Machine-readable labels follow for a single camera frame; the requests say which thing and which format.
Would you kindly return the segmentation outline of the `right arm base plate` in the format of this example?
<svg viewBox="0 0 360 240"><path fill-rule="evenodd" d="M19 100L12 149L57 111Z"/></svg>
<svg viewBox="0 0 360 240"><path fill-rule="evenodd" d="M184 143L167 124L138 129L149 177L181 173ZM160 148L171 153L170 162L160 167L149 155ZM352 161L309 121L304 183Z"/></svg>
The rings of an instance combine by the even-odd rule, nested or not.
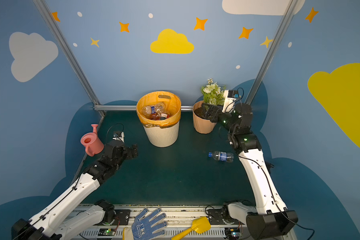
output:
<svg viewBox="0 0 360 240"><path fill-rule="evenodd" d="M240 206L224 205L219 208L207 206L205 213L211 225L239 225L246 223L249 209Z"/></svg>

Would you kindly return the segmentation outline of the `red label cola bottle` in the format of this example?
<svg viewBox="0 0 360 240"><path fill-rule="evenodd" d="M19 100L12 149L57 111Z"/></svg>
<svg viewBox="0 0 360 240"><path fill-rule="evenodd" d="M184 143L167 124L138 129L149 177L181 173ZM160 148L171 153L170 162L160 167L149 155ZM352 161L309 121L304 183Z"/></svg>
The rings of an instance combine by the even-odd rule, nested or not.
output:
<svg viewBox="0 0 360 240"><path fill-rule="evenodd" d="M170 117L170 113L168 111L163 111L161 113L159 113L159 120L160 121L163 121L163 120L166 120Z"/></svg>

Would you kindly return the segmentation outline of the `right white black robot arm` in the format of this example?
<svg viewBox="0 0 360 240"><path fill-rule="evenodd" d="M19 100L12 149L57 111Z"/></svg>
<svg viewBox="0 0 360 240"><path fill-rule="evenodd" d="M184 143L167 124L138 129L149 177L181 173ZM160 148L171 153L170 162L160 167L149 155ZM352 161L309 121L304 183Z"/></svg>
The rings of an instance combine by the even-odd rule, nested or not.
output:
<svg viewBox="0 0 360 240"><path fill-rule="evenodd" d="M272 181L262 146L251 131L252 108L248 104L237 104L227 109L221 106L202 104L206 119L220 123L228 130L230 145L244 166L251 184L255 207L241 202L223 205L223 219L235 220L246 225L254 240L286 236L298 222L295 211L288 210Z"/></svg>

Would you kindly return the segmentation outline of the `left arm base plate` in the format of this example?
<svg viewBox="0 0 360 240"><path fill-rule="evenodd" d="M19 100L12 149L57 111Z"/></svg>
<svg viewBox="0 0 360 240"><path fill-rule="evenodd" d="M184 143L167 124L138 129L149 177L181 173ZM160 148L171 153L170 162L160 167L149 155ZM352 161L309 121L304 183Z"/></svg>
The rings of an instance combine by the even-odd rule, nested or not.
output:
<svg viewBox="0 0 360 240"><path fill-rule="evenodd" d="M105 216L103 218L103 221L100 223L100 225L103 226L126 226L129 223L130 219L130 210L108 210L105 213Z"/></svg>

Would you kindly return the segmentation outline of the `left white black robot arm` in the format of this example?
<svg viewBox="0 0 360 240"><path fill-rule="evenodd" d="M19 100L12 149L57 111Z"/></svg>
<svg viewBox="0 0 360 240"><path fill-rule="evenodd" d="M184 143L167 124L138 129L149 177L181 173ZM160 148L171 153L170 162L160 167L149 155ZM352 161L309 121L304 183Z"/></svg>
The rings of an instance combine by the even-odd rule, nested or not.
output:
<svg viewBox="0 0 360 240"><path fill-rule="evenodd" d="M92 192L97 190L125 160L138 156L138 146L127 147L124 141L111 140L104 153L87 166L78 179L42 211L29 220L18 220L11 229L14 240L70 240L86 228L114 219L114 207L100 201L89 212L65 222L66 217Z"/></svg>

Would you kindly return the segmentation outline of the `Pepsi bottle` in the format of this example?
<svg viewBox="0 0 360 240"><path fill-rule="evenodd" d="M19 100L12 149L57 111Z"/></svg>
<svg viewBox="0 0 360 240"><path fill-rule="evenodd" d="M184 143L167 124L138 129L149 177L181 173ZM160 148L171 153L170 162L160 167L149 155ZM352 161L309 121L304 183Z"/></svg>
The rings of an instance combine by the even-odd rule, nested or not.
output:
<svg viewBox="0 0 360 240"><path fill-rule="evenodd" d="M209 152L208 157L220 162L232 163L234 161L234 154L221 151Z"/></svg>
<svg viewBox="0 0 360 240"><path fill-rule="evenodd" d="M142 115L144 115L147 119L150 119L155 114L156 114L155 105L148 105L142 108Z"/></svg>

